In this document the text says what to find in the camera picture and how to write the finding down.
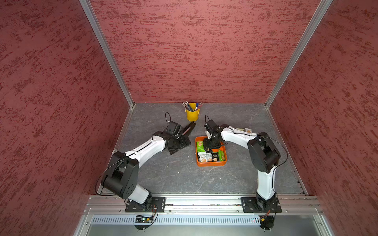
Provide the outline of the orange storage box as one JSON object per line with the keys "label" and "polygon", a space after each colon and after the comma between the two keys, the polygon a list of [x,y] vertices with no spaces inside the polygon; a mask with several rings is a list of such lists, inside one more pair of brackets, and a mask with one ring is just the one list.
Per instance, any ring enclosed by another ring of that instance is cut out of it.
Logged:
{"label": "orange storage box", "polygon": [[[195,142],[196,141],[203,141],[204,139],[206,138],[206,136],[199,136],[199,137],[196,137],[195,138]],[[196,161],[197,161],[197,165],[199,167],[210,167],[210,166],[224,166],[227,162],[227,153],[226,153],[226,149],[225,149],[225,145],[224,143],[222,143],[222,147],[219,148],[219,149],[211,149],[209,151],[206,151],[205,152],[208,153],[208,162],[199,162],[198,161],[198,157],[197,157],[197,151],[196,151]],[[218,155],[219,155],[219,160],[218,162],[213,162],[212,161],[212,156],[211,156],[211,153],[213,152],[217,152]]]}

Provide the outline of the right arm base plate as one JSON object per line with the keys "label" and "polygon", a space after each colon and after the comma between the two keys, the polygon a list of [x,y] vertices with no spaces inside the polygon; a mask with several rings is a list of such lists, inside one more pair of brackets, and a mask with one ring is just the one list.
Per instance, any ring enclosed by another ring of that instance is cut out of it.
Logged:
{"label": "right arm base plate", "polygon": [[282,213],[281,204],[277,197],[265,200],[261,197],[242,197],[241,206],[244,213]]}

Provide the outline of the black cookie packet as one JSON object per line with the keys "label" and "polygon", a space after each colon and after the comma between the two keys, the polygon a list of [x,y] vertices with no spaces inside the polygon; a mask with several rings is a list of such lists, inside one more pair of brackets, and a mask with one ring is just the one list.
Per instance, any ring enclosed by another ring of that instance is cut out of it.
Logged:
{"label": "black cookie packet", "polygon": [[219,160],[219,155],[218,155],[217,152],[213,152],[213,153],[211,153],[211,156],[212,156],[212,161],[213,161],[213,162],[218,162],[218,160]]}

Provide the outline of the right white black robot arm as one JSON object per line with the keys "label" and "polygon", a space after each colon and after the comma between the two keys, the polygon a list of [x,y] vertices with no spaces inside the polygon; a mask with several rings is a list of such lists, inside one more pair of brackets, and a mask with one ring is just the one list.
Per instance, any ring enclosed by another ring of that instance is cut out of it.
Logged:
{"label": "right white black robot arm", "polygon": [[268,211],[276,199],[274,174],[281,154],[267,133],[241,131],[231,126],[220,127],[205,124],[205,147],[216,149],[222,144],[234,143],[249,151],[251,162],[258,170],[256,205],[260,211]]}

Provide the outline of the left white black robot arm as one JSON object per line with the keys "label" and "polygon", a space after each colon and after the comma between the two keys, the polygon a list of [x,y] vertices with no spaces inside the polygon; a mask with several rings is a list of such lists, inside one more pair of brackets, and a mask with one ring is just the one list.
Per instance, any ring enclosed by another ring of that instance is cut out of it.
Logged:
{"label": "left white black robot arm", "polygon": [[151,194],[138,184],[139,168],[165,149],[173,154],[189,145],[191,142],[188,134],[168,136],[158,131],[148,141],[132,150],[113,153],[102,175],[101,185],[122,199],[146,204]]}

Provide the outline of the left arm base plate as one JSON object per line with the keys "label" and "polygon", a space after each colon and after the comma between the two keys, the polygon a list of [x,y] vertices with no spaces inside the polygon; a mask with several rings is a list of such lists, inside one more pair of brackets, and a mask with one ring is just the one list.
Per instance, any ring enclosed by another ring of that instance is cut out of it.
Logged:
{"label": "left arm base plate", "polygon": [[125,212],[161,213],[165,209],[165,200],[165,197],[148,197],[145,203],[139,204],[136,201],[126,199],[124,200]]}

